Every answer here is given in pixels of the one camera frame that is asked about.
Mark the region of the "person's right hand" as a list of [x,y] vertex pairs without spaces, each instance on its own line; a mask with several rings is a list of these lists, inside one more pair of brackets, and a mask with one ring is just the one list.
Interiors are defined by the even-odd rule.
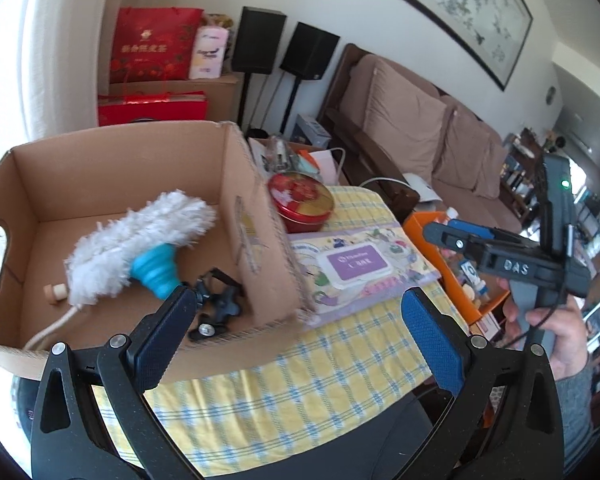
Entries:
[[[550,309],[535,309],[526,314],[530,325],[539,324],[550,312]],[[505,322],[505,340],[511,342],[520,336],[524,330],[517,321],[519,309],[513,297],[509,297],[503,307]],[[583,322],[582,312],[573,296],[567,297],[564,306],[557,310],[544,322],[541,327],[545,335],[549,332],[555,335],[553,351],[550,354],[550,367],[556,382],[576,376],[588,364],[588,331]]]

